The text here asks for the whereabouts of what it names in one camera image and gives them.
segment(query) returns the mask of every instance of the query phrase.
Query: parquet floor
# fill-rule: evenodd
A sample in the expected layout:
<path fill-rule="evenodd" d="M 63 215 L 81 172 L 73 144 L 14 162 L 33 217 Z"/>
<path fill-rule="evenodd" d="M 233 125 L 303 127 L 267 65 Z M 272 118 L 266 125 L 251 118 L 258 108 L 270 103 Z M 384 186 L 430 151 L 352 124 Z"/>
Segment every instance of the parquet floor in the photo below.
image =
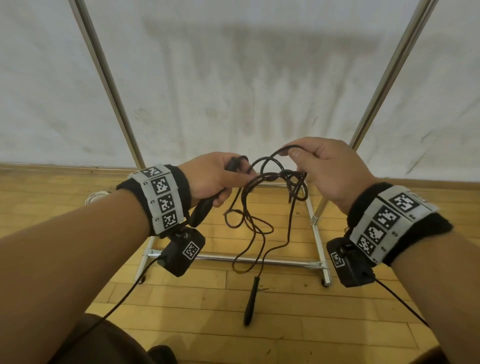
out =
<path fill-rule="evenodd" d="M 113 190 L 124 178 L 0 170 L 0 236 L 75 209 L 90 193 Z M 439 205 L 458 231 L 480 242 L 479 191 L 416 191 Z M 249 196 L 250 212 L 275 226 L 267 247 L 285 240 L 287 199 L 281 188 L 258 188 Z M 320 199 L 318 193 L 312 196 L 314 206 Z M 247 245 L 251 231 L 228 228 L 225 209 L 213 211 L 199 227 L 206 237 L 202 252 L 234 255 Z M 329 205 L 319 224 L 322 241 L 342 235 L 345 227 L 345 216 Z M 291 241 L 274 257 L 317 258 L 305 203 L 295 208 Z M 165 244 L 157 241 L 156 247 Z M 89 312 L 103 315 L 119 301 L 133 282 L 143 249 L 112 277 Z M 390 268 L 379 266 L 375 273 L 415 307 Z M 182 363 L 403 364 L 436 345 L 430 330 L 385 289 L 378 284 L 347 289 L 334 270 L 333 286 L 324 288 L 315 271 L 266 267 L 253 322 L 245 328 L 243 311 L 254 275 L 238 275 L 228 263 L 197 261 L 176 278 L 154 265 L 111 321 L 147 349 L 170 345 Z"/>

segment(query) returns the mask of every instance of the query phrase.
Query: forearm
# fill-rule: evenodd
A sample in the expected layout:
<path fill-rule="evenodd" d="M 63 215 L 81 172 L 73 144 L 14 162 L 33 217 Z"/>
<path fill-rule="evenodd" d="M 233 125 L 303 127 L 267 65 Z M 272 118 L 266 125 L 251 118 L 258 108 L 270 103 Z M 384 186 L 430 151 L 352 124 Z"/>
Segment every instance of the forearm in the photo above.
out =
<path fill-rule="evenodd" d="M 392 264 L 452 363 L 477 362 L 480 247 L 456 232 L 418 242 Z"/>
<path fill-rule="evenodd" d="M 0 363 L 46 363 L 148 232 L 138 201 L 120 190 L 2 238 Z"/>

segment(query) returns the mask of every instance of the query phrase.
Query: person's right hand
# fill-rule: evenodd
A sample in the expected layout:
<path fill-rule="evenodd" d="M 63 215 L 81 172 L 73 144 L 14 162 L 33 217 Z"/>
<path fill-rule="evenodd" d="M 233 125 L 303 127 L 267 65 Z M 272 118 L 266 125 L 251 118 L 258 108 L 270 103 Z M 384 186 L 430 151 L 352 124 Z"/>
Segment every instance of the person's right hand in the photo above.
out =
<path fill-rule="evenodd" d="M 305 137 L 286 144 L 287 153 L 299 170 L 307 172 L 322 196 L 328 198 L 340 211 L 348 215 L 360 194 L 377 183 L 359 155 L 347 143 L 336 139 Z"/>

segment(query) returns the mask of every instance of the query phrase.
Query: person's left hand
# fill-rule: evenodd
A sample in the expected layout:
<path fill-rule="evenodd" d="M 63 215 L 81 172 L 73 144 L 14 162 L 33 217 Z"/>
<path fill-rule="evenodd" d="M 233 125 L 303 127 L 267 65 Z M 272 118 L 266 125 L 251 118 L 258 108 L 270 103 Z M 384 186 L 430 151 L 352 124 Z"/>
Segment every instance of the person's left hand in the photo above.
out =
<path fill-rule="evenodd" d="M 199 200 L 212 197 L 225 188 L 213 202 L 214 207 L 220 207 L 230 197 L 232 187 L 243 187 L 256 175 L 254 170 L 246 174 L 250 163 L 245 159 L 241 161 L 241 172 L 225 170 L 232 157 L 240 157 L 240 154 L 213 152 L 179 165 L 190 185 L 192 207 Z"/>

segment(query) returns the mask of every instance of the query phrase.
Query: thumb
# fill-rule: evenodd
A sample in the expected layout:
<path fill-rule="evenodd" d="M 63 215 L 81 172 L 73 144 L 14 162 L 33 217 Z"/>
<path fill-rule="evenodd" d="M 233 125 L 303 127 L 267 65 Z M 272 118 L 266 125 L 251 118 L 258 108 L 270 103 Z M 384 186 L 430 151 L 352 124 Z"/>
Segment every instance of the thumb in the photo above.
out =
<path fill-rule="evenodd" d="M 306 150 L 301 148 L 291 148 L 288 151 L 288 155 L 300 169 L 304 170 L 308 174 L 312 174 L 316 169 L 318 169 L 319 159 Z"/>
<path fill-rule="evenodd" d="M 220 175 L 220 184 L 223 187 L 243 187 L 253 178 L 251 174 L 230 172 L 228 170 L 223 170 Z"/>

